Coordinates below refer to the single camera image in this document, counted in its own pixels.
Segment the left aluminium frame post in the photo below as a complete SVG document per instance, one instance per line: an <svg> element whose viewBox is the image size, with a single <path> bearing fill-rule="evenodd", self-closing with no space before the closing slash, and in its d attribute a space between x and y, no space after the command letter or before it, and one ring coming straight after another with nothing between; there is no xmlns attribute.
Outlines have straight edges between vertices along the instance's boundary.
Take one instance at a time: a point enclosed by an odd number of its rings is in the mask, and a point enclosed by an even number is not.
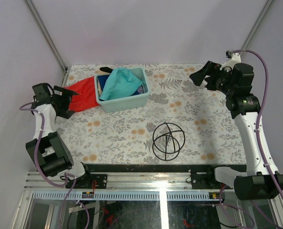
<svg viewBox="0 0 283 229"><path fill-rule="evenodd" d="M45 39L49 49L51 50L53 56L55 57L59 67L61 68L63 73L66 73L68 70L68 67L65 63L65 61L63 60L63 58L61 57L52 37L50 36L49 31L47 30L44 21L42 20L42 17L40 16L34 2L32 0L24 0L23 1L26 5L26 7L28 8L31 16L33 17L37 27L39 28L43 38Z"/></svg>

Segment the right aluminium frame post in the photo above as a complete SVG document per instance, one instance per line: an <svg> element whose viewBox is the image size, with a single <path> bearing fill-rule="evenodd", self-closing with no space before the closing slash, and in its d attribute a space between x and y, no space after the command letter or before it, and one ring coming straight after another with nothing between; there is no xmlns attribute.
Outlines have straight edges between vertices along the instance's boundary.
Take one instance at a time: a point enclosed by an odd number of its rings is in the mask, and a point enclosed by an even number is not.
<svg viewBox="0 0 283 229"><path fill-rule="evenodd" d="M261 27L263 21L266 19L266 16L269 14L271 11L273 5L275 4L276 0L266 0L265 4L263 5L259 15L257 16L252 28L250 29L247 37L245 38L241 49L246 50L249 49L253 38L256 36L259 28Z"/></svg>

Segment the light teal plastic bin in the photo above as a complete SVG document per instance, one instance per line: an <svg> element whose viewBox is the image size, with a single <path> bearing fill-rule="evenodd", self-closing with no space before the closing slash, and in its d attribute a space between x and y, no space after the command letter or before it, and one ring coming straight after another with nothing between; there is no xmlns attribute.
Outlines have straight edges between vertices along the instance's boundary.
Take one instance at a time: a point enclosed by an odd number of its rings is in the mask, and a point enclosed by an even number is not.
<svg viewBox="0 0 283 229"><path fill-rule="evenodd" d="M148 96L150 95L150 85L145 70L142 67L132 68L130 70L137 78L142 81L142 88L144 91L142 94L102 101L99 99L99 75L96 75L94 77L96 101L101 105L102 109L106 113L112 113L146 105Z"/></svg>

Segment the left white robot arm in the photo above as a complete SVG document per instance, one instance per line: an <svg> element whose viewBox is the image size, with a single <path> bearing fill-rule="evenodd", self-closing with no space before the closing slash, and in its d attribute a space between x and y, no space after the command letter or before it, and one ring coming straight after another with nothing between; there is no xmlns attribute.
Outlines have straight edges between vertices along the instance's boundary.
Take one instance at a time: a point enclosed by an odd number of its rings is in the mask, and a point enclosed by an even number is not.
<svg viewBox="0 0 283 229"><path fill-rule="evenodd" d="M55 187L88 188L93 176L87 166L73 161L72 154L57 132L57 117L69 119L75 113L70 103L77 93L40 83L32 87L33 101L20 107L35 116L35 133L26 150L40 175Z"/></svg>

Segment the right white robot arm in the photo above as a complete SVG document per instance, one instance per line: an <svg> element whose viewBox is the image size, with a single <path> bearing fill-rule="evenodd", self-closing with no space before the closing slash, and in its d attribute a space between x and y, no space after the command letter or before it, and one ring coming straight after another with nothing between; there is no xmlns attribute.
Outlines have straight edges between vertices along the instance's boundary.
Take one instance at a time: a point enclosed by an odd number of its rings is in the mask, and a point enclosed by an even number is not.
<svg viewBox="0 0 283 229"><path fill-rule="evenodd" d="M280 174L261 130L260 102L251 93L253 67L245 63L223 67L208 61L190 75L196 86L206 82L210 91L226 96L226 107L239 129L246 157L246 172L230 167L217 167L206 176L207 185L217 188L222 183L234 189L239 200L273 199L283 189Z"/></svg>

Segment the red cloth hat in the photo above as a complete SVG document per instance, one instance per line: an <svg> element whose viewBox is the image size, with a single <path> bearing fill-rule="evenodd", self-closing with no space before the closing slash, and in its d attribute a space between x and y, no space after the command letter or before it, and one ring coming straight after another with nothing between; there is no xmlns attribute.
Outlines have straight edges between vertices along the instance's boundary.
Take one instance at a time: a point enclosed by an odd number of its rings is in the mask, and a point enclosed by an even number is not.
<svg viewBox="0 0 283 229"><path fill-rule="evenodd" d="M78 93L72 97L69 105L70 111L81 112L93 107L97 107L99 103L96 101L94 77L89 77L78 81L66 89Z"/></svg>

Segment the floral table mat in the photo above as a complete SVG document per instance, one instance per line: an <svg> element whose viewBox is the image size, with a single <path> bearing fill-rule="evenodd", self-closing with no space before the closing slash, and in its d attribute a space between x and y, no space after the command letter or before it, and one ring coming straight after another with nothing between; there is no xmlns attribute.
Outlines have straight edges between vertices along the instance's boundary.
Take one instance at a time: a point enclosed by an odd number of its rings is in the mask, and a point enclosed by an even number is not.
<svg viewBox="0 0 283 229"><path fill-rule="evenodd" d="M101 106L57 118L56 127L75 162L160 164L153 134L177 124L184 143L172 164L245 164L241 136L224 94L196 87L189 75L200 64L145 64L150 95L143 107L106 113Z"/></svg>

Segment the teal bucket hat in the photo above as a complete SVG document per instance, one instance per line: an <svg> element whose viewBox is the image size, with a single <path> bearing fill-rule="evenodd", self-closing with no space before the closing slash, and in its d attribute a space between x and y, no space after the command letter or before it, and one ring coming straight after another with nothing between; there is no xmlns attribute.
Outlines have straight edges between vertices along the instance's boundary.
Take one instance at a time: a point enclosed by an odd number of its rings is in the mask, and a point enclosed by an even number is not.
<svg viewBox="0 0 283 229"><path fill-rule="evenodd" d="M102 91L101 101L139 95L138 89L143 85L142 80L127 68L113 69L109 75L99 75L97 79Z"/></svg>

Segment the aluminium front rail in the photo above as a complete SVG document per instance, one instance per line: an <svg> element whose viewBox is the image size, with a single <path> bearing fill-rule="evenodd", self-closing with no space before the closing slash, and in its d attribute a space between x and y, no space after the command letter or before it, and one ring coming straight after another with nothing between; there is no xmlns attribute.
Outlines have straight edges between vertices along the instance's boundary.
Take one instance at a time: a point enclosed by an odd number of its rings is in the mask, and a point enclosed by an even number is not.
<svg viewBox="0 0 283 229"><path fill-rule="evenodd" d="M167 190L218 190L223 184L216 182L207 183L204 173L95 173L92 172L86 178L78 178L78 185L87 185L77 190L90 190L96 184L96 190L128 190L128 191L149 191L166 188Z"/></svg>

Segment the dark blue bucket hat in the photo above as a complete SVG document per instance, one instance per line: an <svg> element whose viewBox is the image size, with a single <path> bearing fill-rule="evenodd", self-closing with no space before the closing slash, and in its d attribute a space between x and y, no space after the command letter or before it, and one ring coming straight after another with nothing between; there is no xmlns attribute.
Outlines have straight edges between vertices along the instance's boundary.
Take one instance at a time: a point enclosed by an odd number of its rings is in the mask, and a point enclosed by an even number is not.
<svg viewBox="0 0 283 229"><path fill-rule="evenodd" d="M145 94L148 92L148 88L144 85L141 85L140 87L138 87L138 89L132 94L132 96L135 95L140 95L140 94Z"/></svg>

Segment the black wire hat stand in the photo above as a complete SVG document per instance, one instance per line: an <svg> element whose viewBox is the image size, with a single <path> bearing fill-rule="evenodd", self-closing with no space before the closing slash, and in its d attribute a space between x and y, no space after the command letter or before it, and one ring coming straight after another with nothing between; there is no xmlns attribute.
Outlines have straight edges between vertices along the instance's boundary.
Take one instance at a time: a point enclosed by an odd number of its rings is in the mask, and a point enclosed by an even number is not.
<svg viewBox="0 0 283 229"><path fill-rule="evenodd" d="M177 124L164 122L152 134L152 151L161 161L175 160L186 142L184 130Z"/></svg>

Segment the black beige cap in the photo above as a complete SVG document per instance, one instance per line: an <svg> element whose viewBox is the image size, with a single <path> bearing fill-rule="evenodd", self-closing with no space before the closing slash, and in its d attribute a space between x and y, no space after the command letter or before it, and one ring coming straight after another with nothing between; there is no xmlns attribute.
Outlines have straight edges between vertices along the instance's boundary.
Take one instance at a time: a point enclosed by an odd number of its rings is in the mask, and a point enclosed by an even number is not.
<svg viewBox="0 0 283 229"><path fill-rule="evenodd" d="M113 71L113 69L109 68L109 67L101 67L99 70L104 72L104 73L112 73L112 71Z"/></svg>

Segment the aluminium frame post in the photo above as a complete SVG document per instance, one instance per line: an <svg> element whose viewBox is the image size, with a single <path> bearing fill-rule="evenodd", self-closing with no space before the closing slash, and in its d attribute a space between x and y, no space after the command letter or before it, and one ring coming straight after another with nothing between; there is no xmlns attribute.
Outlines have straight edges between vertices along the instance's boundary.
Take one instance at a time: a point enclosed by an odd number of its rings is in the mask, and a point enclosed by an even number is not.
<svg viewBox="0 0 283 229"><path fill-rule="evenodd" d="M266 19L266 16L269 14L271 11L273 5L275 4L276 0L266 0L265 4L263 5L259 15L257 16L252 28L250 29L247 37L245 38L241 49L246 50L249 49L253 38L256 36L259 28L261 27L263 21Z"/></svg>
<svg viewBox="0 0 283 229"><path fill-rule="evenodd" d="M23 1L26 5L26 7L28 8L31 16L33 17L37 27L39 28L43 38L45 39L49 49L51 50L53 56L55 57L59 67L61 68L63 73L66 73L68 70L68 67L65 63L65 61L63 60L63 58L61 57L52 37L50 36L49 31L47 30L44 21L42 20L42 17L40 16L34 2L32 0L24 0Z"/></svg>

